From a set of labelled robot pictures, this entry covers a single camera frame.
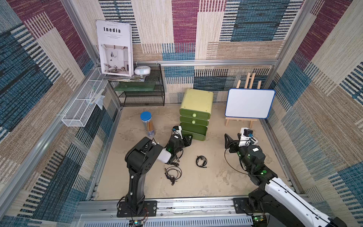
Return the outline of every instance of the whiteboard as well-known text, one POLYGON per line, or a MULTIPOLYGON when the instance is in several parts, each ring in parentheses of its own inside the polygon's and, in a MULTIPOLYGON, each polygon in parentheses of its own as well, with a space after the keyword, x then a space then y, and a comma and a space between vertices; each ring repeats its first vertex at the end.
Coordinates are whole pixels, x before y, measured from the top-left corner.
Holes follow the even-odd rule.
POLYGON ((228 91, 226 117, 267 118, 275 90, 237 89, 228 91))

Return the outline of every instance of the white speaker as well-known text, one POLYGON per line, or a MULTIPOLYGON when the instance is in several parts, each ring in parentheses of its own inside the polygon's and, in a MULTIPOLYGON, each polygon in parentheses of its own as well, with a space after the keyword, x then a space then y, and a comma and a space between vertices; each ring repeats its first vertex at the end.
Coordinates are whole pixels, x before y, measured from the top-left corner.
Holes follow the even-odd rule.
POLYGON ((151 68, 146 65, 141 65, 135 68, 134 73, 136 75, 149 75, 151 68))

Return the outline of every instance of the metal vent grille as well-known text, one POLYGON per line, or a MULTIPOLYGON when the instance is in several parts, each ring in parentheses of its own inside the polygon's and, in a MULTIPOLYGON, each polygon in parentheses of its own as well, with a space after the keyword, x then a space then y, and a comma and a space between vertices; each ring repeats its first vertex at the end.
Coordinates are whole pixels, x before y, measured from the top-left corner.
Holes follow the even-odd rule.
POLYGON ((115 220, 115 221, 93 221, 84 224, 84 227, 128 227, 128 220, 115 220))
POLYGON ((172 218, 168 220, 147 220, 145 227, 207 227, 207 226, 251 226, 251 217, 204 217, 204 218, 172 218))
MULTIPOLYGON (((128 227, 128 220, 93 221, 84 227, 128 227)), ((250 216, 222 216, 200 218, 156 218, 148 219, 144 227, 208 227, 208 226, 251 226, 250 216)))

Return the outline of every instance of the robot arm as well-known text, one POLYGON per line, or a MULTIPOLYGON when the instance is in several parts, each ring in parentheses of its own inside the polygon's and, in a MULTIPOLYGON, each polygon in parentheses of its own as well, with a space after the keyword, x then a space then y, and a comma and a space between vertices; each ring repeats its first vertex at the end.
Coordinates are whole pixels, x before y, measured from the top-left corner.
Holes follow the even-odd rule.
POLYGON ((258 188, 248 195, 247 202, 236 202, 236 207, 245 213, 267 212, 286 226, 347 227, 338 217, 332 219, 302 199, 264 164, 265 155, 258 141, 252 140, 252 130, 242 128, 237 136, 239 140, 232 140, 225 134, 225 148, 237 153, 241 167, 258 188))

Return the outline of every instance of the white wire basket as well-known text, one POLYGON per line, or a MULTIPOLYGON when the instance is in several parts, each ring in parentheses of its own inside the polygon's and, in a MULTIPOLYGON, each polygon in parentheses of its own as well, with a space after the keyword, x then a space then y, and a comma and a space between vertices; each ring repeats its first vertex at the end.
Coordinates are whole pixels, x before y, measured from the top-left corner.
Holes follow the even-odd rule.
POLYGON ((100 68, 93 71, 76 99, 62 117, 62 122, 67 127, 86 126, 95 106, 97 106, 94 101, 106 87, 107 80, 103 80, 104 76, 104 74, 101 74, 100 68))

